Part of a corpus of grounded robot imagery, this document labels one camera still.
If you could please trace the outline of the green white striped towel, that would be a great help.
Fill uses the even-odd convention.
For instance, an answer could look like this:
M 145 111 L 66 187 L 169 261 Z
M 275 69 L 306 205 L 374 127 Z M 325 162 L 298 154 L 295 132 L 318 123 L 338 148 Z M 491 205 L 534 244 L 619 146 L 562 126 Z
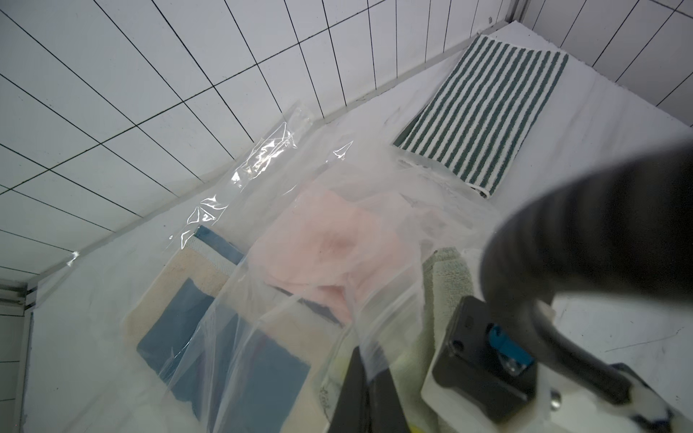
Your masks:
M 568 64 L 568 54 L 480 35 L 393 144 L 494 195 Z

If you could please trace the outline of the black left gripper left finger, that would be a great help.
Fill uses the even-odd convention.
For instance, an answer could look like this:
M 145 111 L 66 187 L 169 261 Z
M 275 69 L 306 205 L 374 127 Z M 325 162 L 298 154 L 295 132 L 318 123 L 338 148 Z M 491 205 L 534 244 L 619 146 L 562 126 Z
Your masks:
M 368 433 L 370 431 L 369 413 L 366 368 L 361 358 L 360 348 L 357 346 L 352 352 L 328 433 Z

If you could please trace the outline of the blue and beige towel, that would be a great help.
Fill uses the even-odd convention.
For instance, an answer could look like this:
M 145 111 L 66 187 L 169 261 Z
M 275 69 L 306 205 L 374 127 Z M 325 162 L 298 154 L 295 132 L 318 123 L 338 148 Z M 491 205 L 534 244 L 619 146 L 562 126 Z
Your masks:
M 343 325 L 248 268 L 207 227 L 164 266 L 123 323 L 170 432 L 325 432 L 337 393 L 322 370 Z

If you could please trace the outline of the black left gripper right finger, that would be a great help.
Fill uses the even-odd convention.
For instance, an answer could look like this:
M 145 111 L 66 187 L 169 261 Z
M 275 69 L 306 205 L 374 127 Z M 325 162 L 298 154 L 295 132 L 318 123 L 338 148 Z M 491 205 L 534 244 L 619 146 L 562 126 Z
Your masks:
M 373 433 L 410 433 L 395 382 L 389 369 L 370 382 L 370 431 Z

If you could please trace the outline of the clear plastic vacuum bag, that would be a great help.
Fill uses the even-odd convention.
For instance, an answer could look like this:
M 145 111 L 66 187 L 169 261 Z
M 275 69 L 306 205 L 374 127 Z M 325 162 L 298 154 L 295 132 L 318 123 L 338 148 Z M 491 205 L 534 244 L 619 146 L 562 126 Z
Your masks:
M 37 319 L 26 432 L 324 432 L 351 359 L 411 432 L 443 322 L 496 213 L 381 137 L 295 111 L 160 254 L 135 232 Z

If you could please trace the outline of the pink towel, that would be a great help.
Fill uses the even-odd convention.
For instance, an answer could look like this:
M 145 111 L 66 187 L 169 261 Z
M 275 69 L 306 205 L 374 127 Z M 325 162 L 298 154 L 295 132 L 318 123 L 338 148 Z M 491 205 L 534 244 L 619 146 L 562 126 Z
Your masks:
M 417 263 L 412 223 L 413 207 L 399 193 L 353 202 L 329 189 L 308 189 L 256 240 L 247 264 L 265 284 L 326 307 L 348 324 Z

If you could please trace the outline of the pale yellow towel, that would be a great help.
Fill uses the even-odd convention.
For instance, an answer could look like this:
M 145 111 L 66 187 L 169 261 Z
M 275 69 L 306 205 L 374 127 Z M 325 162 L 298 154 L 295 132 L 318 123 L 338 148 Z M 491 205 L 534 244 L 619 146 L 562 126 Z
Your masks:
M 451 432 L 449 425 L 422 399 L 422 387 L 437 348 L 446 335 L 458 303 L 474 294 L 471 272 L 454 247 L 435 251 L 422 265 L 425 291 L 423 329 L 414 343 L 391 364 L 395 388 L 412 432 Z M 331 420 L 356 345 L 356 334 L 346 328 L 328 366 L 322 369 L 319 402 Z

